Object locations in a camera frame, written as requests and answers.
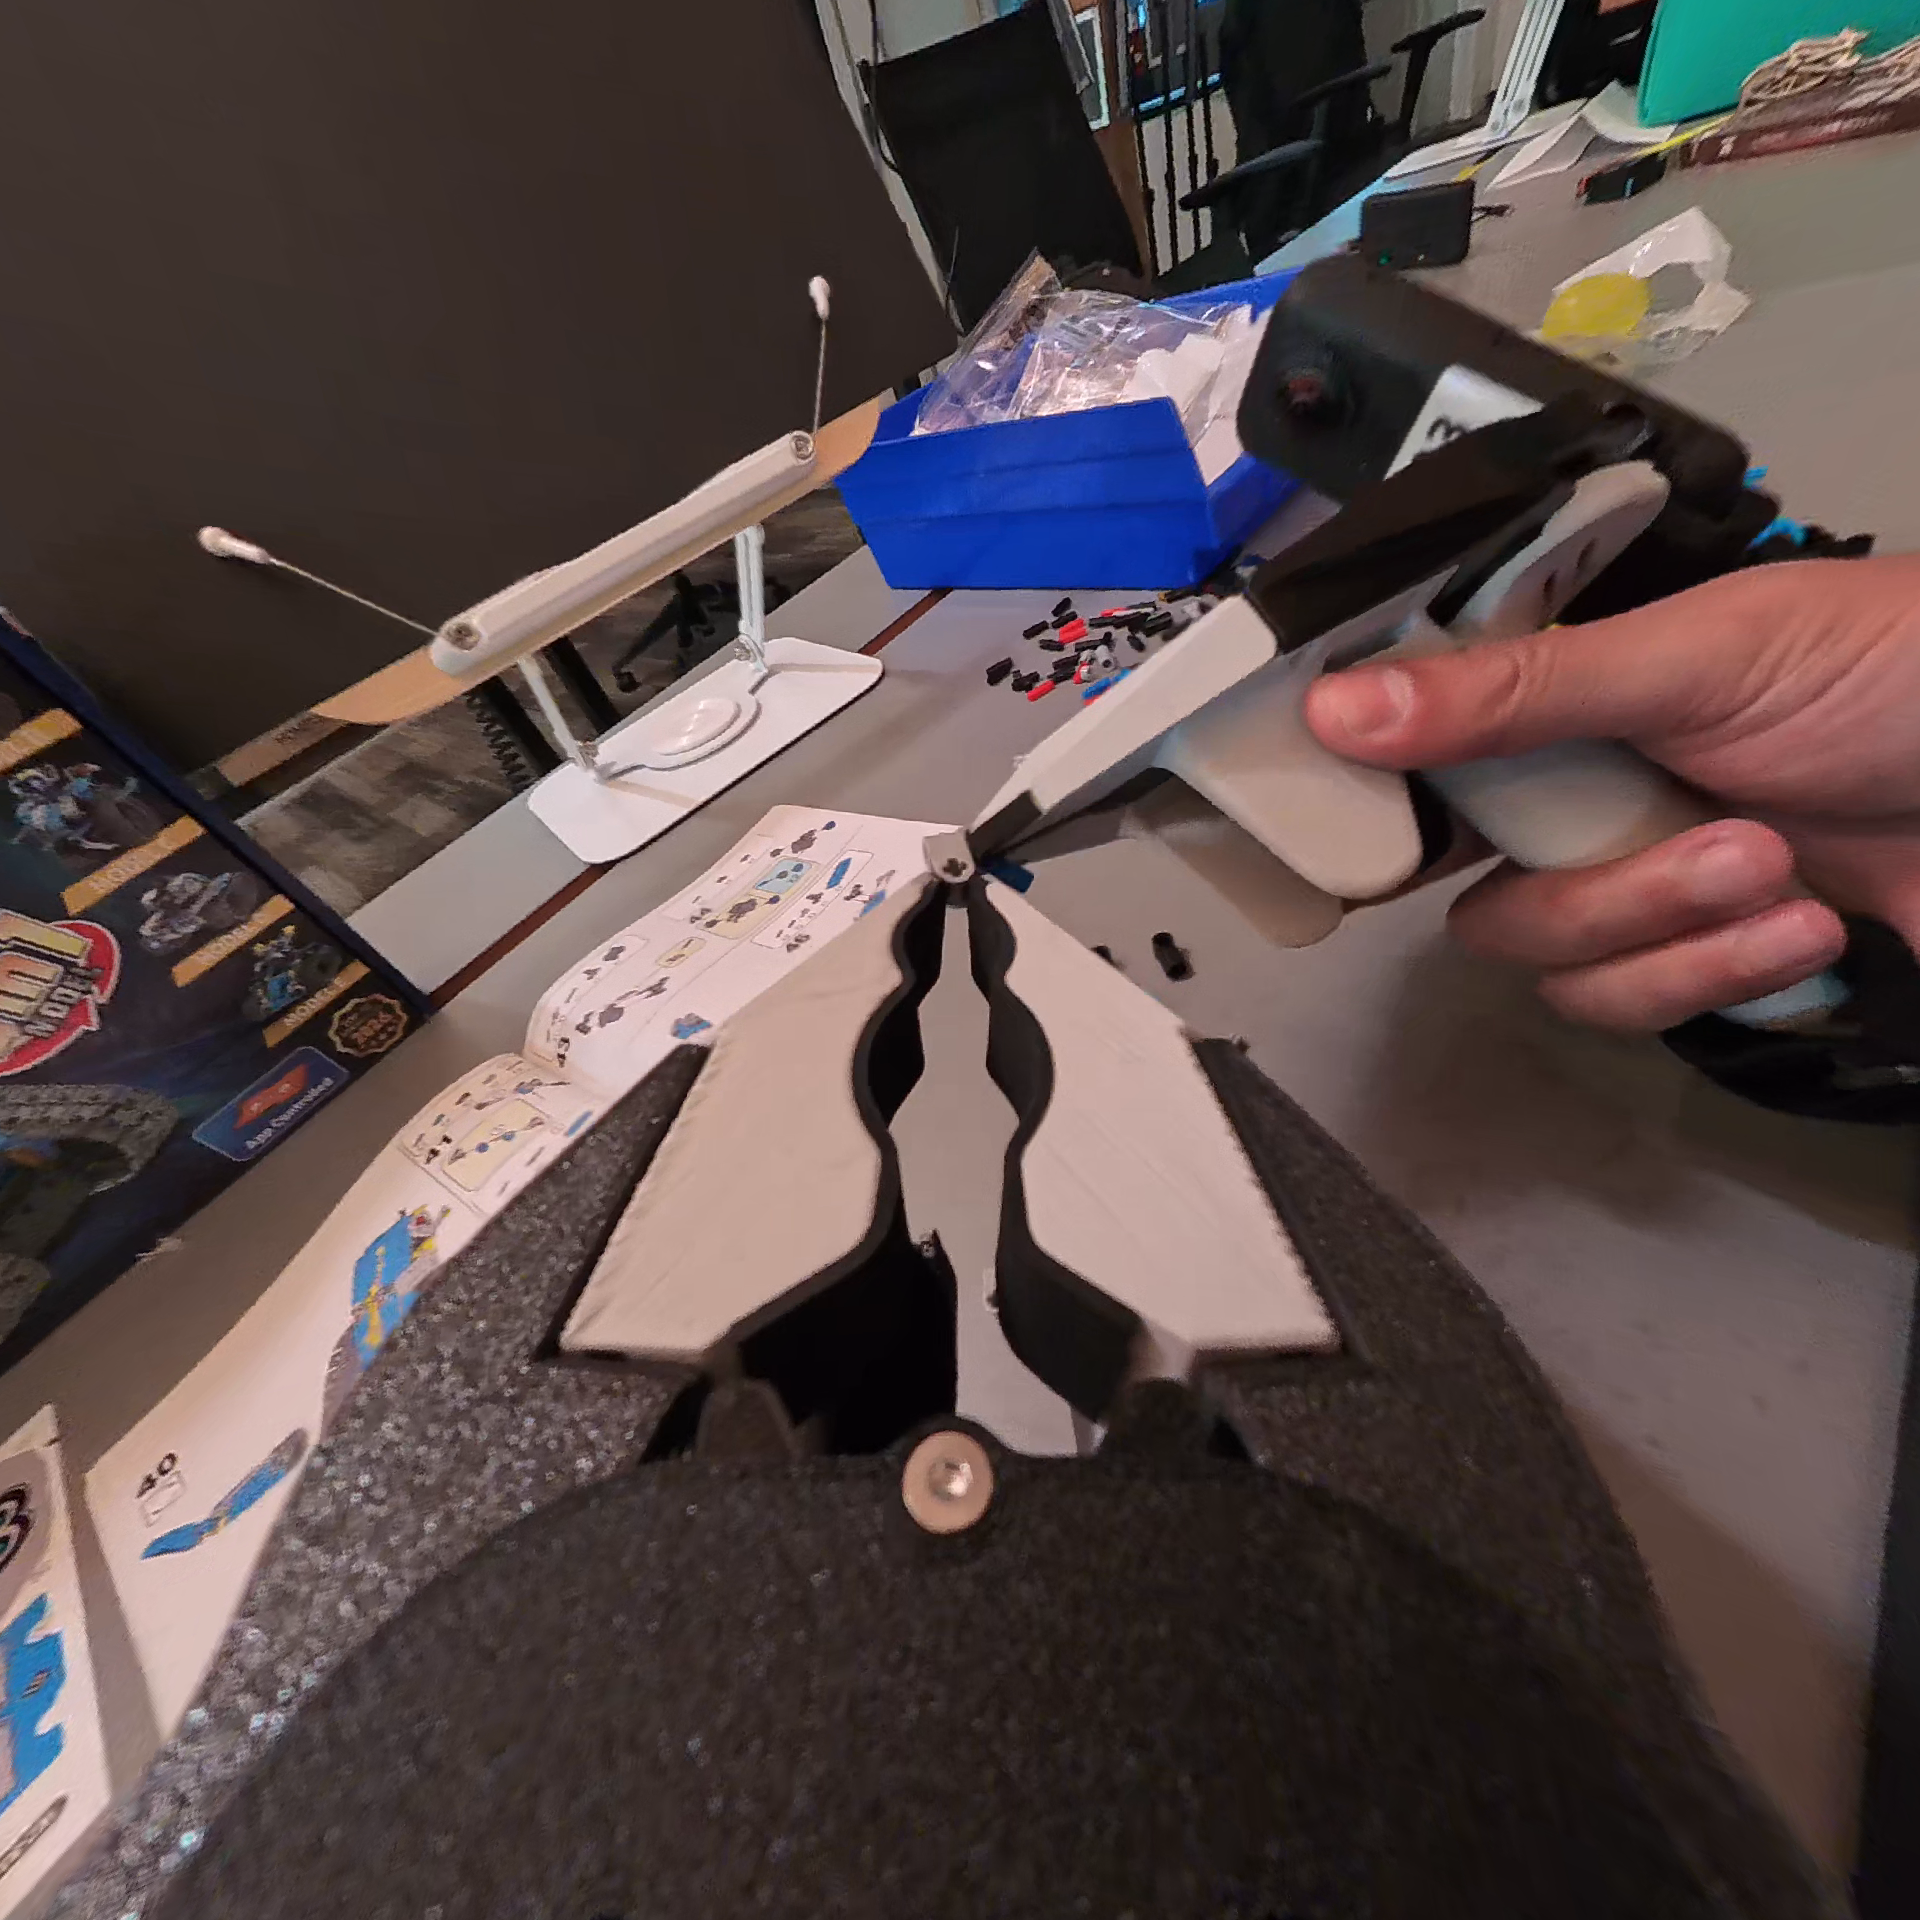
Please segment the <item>blue storage bin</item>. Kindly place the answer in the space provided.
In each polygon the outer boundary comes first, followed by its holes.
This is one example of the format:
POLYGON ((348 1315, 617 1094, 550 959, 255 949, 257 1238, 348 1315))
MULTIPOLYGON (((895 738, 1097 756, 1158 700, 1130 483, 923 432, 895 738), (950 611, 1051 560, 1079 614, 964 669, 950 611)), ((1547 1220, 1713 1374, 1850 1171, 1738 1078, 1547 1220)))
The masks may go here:
POLYGON ((1198 446, 1166 400, 915 438, 923 387, 882 412, 838 488, 898 589, 1198 586, 1297 491, 1241 446, 1251 372, 1198 446))

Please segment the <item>black office chair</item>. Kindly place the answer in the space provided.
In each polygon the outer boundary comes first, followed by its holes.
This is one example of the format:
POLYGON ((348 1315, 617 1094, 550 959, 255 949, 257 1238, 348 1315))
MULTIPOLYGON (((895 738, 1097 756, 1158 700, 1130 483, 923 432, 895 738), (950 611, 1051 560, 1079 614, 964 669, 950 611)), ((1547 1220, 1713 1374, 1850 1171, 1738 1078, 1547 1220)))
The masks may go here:
POLYGON ((1136 226, 1048 4, 864 61, 860 77, 963 332, 1032 256, 1065 280, 1116 271, 1126 291, 1145 285, 1136 226))
POLYGON ((1236 162, 1183 199, 1223 229, 1230 276, 1256 269, 1417 148, 1434 50, 1484 21, 1454 8, 1372 60, 1360 2, 1227 2, 1219 75, 1236 162))

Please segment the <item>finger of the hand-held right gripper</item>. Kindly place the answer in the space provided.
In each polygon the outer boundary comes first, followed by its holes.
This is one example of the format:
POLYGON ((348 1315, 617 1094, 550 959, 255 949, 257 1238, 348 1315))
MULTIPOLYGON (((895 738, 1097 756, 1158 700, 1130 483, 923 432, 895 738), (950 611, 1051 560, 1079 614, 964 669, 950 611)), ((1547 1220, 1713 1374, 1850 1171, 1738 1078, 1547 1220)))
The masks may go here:
POLYGON ((1145 775, 1174 730, 1279 655, 1280 637, 1251 596, 1203 614, 1020 759, 971 822, 971 867, 1017 852, 1145 775))

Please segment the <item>blue sticker sheet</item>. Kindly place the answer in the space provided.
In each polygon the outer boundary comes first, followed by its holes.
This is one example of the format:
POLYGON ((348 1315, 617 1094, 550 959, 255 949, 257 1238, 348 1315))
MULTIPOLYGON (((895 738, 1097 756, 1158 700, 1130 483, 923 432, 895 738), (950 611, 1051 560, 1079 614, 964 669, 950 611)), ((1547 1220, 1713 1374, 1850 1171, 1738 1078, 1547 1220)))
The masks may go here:
POLYGON ((41 1916, 112 1803, 62 1430, 3 1444, 3 1916, 41 1916))

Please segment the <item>black power adapter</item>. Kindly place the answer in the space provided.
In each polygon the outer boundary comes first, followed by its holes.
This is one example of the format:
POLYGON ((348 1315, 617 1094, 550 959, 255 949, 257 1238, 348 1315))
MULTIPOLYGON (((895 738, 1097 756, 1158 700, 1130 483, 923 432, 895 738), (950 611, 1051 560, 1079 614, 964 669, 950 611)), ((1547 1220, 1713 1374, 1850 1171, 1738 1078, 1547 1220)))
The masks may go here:
POLYGON ((1464 262, 1476 224, 1473 175, 1374 192, 1360 203, 1353 251, 1386 271, 1427 271, 1464 262))

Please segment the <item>person's right hand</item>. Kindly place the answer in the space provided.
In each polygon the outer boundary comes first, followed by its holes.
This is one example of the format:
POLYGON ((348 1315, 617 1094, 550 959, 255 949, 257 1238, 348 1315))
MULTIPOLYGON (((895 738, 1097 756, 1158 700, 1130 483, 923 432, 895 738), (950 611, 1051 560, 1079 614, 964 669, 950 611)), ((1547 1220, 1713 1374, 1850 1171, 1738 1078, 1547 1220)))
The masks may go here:
POLYGON ((1499 867, 1449 924, 1563 1018, 1660 1034, 1918 946, 1918 560, 1751 566, 1648 607, 1311 684, 1334 755, 1398 773, 1609 738, 1710 820, 1585 871, 1499 867))

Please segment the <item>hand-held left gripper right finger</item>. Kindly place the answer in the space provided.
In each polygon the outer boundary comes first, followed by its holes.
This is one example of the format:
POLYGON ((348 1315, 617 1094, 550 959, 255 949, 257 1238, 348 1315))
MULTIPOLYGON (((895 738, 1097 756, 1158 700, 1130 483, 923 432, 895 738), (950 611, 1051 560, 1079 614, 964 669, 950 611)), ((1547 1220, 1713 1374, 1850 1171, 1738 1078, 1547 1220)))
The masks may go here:
POLYGON ((1145 1381, 1334 1356, 1339 1330, 1203 1045, 1007 885, 968 890, 987 1069, 1016 1132, 1000 1330, 1083 1421, 1145 1381))

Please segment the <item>yellow item in clear bag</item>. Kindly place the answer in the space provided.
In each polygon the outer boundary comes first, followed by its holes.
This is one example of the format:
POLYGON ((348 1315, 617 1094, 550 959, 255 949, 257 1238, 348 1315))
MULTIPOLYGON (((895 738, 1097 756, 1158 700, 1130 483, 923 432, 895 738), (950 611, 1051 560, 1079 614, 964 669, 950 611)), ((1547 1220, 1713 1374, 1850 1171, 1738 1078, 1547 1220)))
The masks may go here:
POLYGON ((1535 336, 1620 378, 1675 365, 1751 306, 1730 267, 1730 243, 1689 207, 1563 279, 1535 336))

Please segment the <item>dark blue toy box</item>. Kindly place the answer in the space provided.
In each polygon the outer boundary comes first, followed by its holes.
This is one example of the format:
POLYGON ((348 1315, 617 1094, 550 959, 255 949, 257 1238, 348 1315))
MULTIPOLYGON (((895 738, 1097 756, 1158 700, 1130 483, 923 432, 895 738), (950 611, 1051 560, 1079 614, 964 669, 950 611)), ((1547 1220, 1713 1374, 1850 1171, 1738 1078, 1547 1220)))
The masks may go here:
POLYGON ((406 973, 4 622, 4 1367, 427 1018, 406 973))

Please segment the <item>bundle of clear plastic bags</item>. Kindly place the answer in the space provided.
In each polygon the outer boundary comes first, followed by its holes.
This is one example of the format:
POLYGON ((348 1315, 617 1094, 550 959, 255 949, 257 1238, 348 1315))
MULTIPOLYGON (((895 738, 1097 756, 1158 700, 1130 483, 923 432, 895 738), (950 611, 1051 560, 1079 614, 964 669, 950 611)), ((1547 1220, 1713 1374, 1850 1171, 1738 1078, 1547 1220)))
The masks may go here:
POLYGON ((921 390, 907 432, 932 438, 1166 400, 1198 446, 1236 404, 1264 315, 1256 300, 1216 291, 1183 303, 1071 288, 1032 256, 921 390))

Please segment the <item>grey desk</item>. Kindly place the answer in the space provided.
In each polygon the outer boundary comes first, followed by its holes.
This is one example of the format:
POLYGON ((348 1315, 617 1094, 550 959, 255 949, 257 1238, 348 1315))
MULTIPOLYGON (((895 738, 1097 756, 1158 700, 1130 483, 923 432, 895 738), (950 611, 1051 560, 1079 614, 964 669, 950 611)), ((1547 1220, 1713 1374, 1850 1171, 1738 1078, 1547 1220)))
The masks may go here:
MULTIPOLYGON (((1915 550, 1915 138, 1665 180, 1577 207, 1518 184, 1434 276, 1531 325, 1572 267, 1696 203, 1732 240, 1744 319, 1662 387, 1769 469, 1796 518, 1915 550)), ((506 806, 358 917, 441 1013, 4 1374, 4 1432, 55 1405, 84 1475, 273 1282, 434 1092, 522 1040, 591 946, 785 802, 963 822, 1051 722, 986 690, 1034 591, 911 603, 868 560, 800 595, 825 639, 882 637, 874 695, 659 846, 577 868, 506 806)), ((1913 1295, 1913 1141, 1703 1088, 1657 1045, 1558 1022, 1444 942, 1448 882, 1280 951, 1162 848, 1051 860, 1035 903, 1111 946, 1283 1091, 1475 1274, 1638 1531, 1716 1726, 1825 1864, 1857 1851, 1882 1533, 1913 1295), (1170 983, 1170 930, 1194 978, 1170 983)))

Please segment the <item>white paper sheet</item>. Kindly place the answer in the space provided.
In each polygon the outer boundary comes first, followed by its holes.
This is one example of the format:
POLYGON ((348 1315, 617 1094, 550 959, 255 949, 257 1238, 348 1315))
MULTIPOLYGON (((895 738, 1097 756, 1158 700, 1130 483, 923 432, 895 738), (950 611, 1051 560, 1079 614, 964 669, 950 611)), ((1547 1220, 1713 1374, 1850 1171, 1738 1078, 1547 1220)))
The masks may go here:
POLYGON ((1494 164, 1494 180, 1499 184, 1562 172, 1595 139, 1642 150, 1678 127, 1680 124, 1643 124, 1638 92, 1611 85, 1585 102, 1538 108, 1506 127, 1486 126, 1436 139, 1398 159, 1383 178, 1393 182, 1416 175, 1457 178, 1494 164))

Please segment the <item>black partition panel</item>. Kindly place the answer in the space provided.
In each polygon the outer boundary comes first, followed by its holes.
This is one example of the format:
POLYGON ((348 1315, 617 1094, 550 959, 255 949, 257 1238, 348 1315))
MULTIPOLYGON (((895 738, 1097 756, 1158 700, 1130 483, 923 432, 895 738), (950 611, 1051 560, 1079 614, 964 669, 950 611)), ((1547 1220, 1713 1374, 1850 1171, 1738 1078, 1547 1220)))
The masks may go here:
POLYGON ((178 773, 950 355, 815 4, 14 2, 4 613, 178 773))

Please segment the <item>white folding stand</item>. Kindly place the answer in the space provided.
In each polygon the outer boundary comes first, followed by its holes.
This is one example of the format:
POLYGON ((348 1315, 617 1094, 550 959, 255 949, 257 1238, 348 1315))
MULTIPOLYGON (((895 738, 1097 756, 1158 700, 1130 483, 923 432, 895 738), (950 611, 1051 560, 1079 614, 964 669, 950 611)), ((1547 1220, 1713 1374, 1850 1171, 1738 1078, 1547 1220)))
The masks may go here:
POLYGON ((1526 2, 1482 131, 1512 138, 1536 111, 1552 36, 1566 2, 1526 2))
MULTIPOLYGON (((792 427, 806 434, 828 422, 825 360, 832 322, 828 276, 810 276, 807 301, 819 326, 811 426, 792 427)), ((881 677, 875 662, 847 662, 820 643, 768 632, 764 526, 766 522, 754 523, 728 542, 734 548, 736 636, 731 654, 710 677, 698 679, 691 690, 670 692, 662 707, 638 710, 599 735, 588 735, 570 722, 545 667, 545 659, 571 632, 441 703, 448 707, 471 692, 488 690, 504 674, 520 674, 547 719, 551 746, 560 751, 560 767, 535 781, 535 815, 583 864, 611 864, 650 848, 673 826, 681 826, 736 780, 782 755, 825 718, 848 708, 875 685, 881 677)), ((287 573, 304 586, 320 588, 354 607, 426 636, 427 643, 436 630, 223 526, 201 526, 196 544, 216 560, 287 573)))

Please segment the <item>twine bundle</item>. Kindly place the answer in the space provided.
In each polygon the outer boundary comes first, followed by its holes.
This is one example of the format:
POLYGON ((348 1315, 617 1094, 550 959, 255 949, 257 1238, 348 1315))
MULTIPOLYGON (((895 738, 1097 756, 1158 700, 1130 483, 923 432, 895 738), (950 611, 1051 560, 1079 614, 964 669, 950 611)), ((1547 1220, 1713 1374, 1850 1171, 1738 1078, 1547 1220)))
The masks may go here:
POLYGON ((1807 99, 1822 104, 1872 104, 1918 95, 1918 36, 1892 43, 1880 54, 1868 54, 1866 43, 1864 29, 1796 38, 1746 75, 1735 111, 1746 115, 1807 99))

